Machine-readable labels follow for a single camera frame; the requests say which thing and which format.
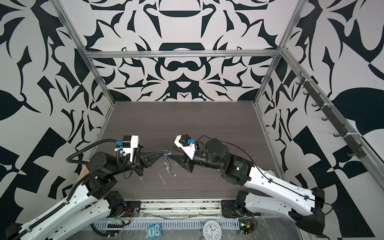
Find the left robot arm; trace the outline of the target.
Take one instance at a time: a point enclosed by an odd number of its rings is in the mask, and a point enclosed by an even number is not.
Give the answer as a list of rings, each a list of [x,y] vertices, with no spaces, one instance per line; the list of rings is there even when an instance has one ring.
[[[117,157],[95,153],[86,164],[89,173],[72,188],[67,197],[45,213],[6,230],[8,240],[66,240],[85,227],[107,217],[119,217],[126,203],[112,191],[115,175],[134,170],[139,176],[164,156],[163,151],[134,151],[134,161],[118,162]]]

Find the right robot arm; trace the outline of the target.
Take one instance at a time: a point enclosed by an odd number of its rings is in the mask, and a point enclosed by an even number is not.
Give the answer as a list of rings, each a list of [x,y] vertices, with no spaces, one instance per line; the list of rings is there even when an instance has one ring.
[[[324,190],[318,187],[305,189],[290,184],[262,170],[251,159],[230,153],[230,143],[216,138],[209,139],[202,148],[189,135],[178,135],[174,143],[184,154],[167,153],[166,158],[175,161],[189,173],[195,166],[215,169],[228,183],[268,195],[262,199],[247,191],[240,191],[234,204],[238,211],[246,215],[280,215],[295,222],[305,232],[317,236],[323,234],[326,216],[323,212]]]

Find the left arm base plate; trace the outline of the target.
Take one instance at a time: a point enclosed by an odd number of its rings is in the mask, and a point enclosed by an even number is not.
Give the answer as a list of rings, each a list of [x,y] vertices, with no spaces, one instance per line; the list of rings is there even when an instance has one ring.
[[[121,218],[137,217],[141,213],[141,201],[125,201]]]

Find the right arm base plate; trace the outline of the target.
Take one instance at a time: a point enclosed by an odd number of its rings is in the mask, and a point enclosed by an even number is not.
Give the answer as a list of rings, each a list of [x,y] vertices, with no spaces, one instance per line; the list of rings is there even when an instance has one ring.
[[[233,219],[245,216],[245,213],[235,206],[235,200],[221,200],[221,209],[224,218]]]

